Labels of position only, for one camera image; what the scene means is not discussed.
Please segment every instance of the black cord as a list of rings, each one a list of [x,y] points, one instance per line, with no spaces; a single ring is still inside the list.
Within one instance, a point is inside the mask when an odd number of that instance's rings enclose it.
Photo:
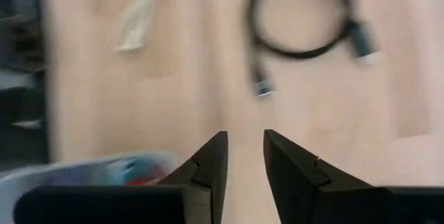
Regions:
[[[341,5],[345,10],[345,16],[341,20],[341,27],[334,38],[326,45],[309,51],[286,49],[260,35],[257,26],[257,8],[259,1],[260,0],[250,0],[246,15],[247,27],[250,33],[250,44],[254,48],[253,53],[251,53],[250,56],[250,65],[258,96],[263,96],[272,92],[270,82],[264,75],[264,69],[256,54],[260,48],[294,60],[308,60],[327,53],[340,41],[347,37],[351,37],[353,47],[359,57],[364,57],[372,52],[361,24],[352,18],[352,0],[341,0]]]

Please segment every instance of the cable connector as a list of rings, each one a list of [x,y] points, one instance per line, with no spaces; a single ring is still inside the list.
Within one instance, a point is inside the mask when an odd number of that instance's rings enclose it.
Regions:
[[[350,29],[350,39],[356,58],[366,64],[374,64],[376,61],[376,50],[368,36],[364,23],[354,23]]]

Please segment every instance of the black cable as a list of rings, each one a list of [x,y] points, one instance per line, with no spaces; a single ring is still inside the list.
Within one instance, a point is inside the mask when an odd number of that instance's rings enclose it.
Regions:
[[[345,10],[345,16],[341,20],[341,27],[334,38],[326,45],[309,51],[286,49],[260,35],[257,26],[257,8],[259,1],[260,0],[250,0],[246,18],[248,31],[250,33],[250,44],[254,48],[253,53],[251,53],[250,56],[250,65],[258,96],[263,96],[272,92],[270,82],[264,75],[262,64],[255,53],[261,48],[294,60],[308,60],[327,53],[340,41],[350,37],[352,39],[352,45],[359,58],[372,53],[362,25],[353,19],[352,0],[341,0],[341,5]]]

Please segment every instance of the wooden surface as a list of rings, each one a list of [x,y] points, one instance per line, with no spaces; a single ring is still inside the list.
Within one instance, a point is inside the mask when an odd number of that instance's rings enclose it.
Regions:
[[[179,164],[228,130],[224,223],[279,223],[265,128],[373,184],[444,183],[443,69],[438,42],[427,41],[442,35],[423,23],[444,10],[430,12],[432,3],[359,0],[380,48],[372,67],[353,62],[346,44],[308,62],[260,53],[275,92],[259,100],[246,62],[246,0],[160,0],[147,46],[129,54],[109,41],[129,0],[46,2],[55,160],[167,149]],[[263,0],[261,23],[283,44],[313,47],[336,26],[333,2]]]

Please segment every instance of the wooden floor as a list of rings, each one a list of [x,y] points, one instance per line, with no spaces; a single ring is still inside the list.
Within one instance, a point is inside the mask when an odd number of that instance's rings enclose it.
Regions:
[[[357,65],[347,44],[308,62],[260,53],[275,92],[258,99],[246,1],[160,0],[147,46],[122,54],[110,39],[129,0],[46,0],[54,159],[167,149],[179,164],[228,130],[224,223],[279,223],[263,163],[266,128],[373,184],[444,184],[444,6],[359,0],[380,49],[376,65]],[[333,0],[263,4],[267,33],[301,48],[326,41],[341,16]]]

